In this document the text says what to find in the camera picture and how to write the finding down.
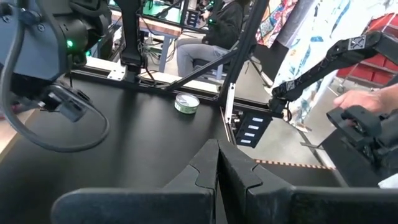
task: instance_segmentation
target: floor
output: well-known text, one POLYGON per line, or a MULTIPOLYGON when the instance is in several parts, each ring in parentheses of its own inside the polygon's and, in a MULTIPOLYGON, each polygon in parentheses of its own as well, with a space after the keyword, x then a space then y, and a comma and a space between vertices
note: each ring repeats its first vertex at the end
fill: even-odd
MULTIPOLYGON (((181 38, 198 37, 197 34, 182 35, 181 38)), ((149 69, 157 69, 154 62, 149 63, 149 69)), ((177 75, 176 57, 171 58, 166 64, 165 73, 177 75)), ((267 161, 289 162, 296 164, 320 165, 318 160, 307 146, 301 142, 314 145, 320 144, 333 130, 334 127, 326 118, 326 112, 333 109, 333 99, 336 98, 337 88, 341 80, 335 80, 319 103, 311 110, 305 125, 312 129, 309 133, 301 133, 281 119, 275 119, 255 149, 240 146, 239 148, 254 159, 267 161)), ((356 85, 346 82, 347 88, 356 88, 356 85)), ((267 102, 270 96, 264 90, 263 81, 251 64, 245 63, 236 83, 236 96, 254 101, 267 102)), ((321 165, 334 166, 331 161, 321 165)))

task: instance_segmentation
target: seated person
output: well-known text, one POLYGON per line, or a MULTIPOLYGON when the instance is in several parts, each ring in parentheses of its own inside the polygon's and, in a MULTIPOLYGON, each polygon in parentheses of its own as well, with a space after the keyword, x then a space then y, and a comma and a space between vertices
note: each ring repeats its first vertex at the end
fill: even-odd
POLYGON ((243 9, 250 0, 224 0, 223 8, 217 13, 215 24, 203 39, 188 38, 177 41, 178 75, 185 77, 193 72, 193 60, 212 61, 226 54, 239 39, 243 21, 243 9))

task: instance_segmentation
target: black tabletop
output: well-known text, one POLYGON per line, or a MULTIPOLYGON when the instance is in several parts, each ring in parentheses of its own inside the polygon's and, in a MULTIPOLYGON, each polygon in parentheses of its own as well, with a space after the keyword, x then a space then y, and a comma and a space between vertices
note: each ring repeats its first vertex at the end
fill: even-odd
MULTIPOLYGON (((49 223, 50 208, 62 194, 83 187, 163 187, 209 138, 226 139, 220 109, 200 105, 195 115, 174 108, 174 99, 74 82, 111 123, 98 147, 61 154, 25 139, 0 163, 0 223, 49 223)), ((71 124, 41 112, 30 125, 60 145, 97 138, 103 123, 88 113, 71 124)))

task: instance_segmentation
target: colorful curtain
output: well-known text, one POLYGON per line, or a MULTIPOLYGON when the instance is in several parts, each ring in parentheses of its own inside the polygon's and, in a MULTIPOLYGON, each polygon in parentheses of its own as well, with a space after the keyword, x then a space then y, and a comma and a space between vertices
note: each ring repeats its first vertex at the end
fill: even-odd
POLYGON ((270 0, 256 34, 257 43, 271 47, 298 0, 270 0))
MULTIPOLYGON (((316 65, 337 41, 361 35, 370 15, 360 1, 318 0, 309 11, 289 52, 279 68, 274 87, 293 80, 316 65)), ((305 131, 304 119, 335 77, 336 72, 317 81, 303 91, 302 96, 289 105, 293 114, 291 125, 305 131)))

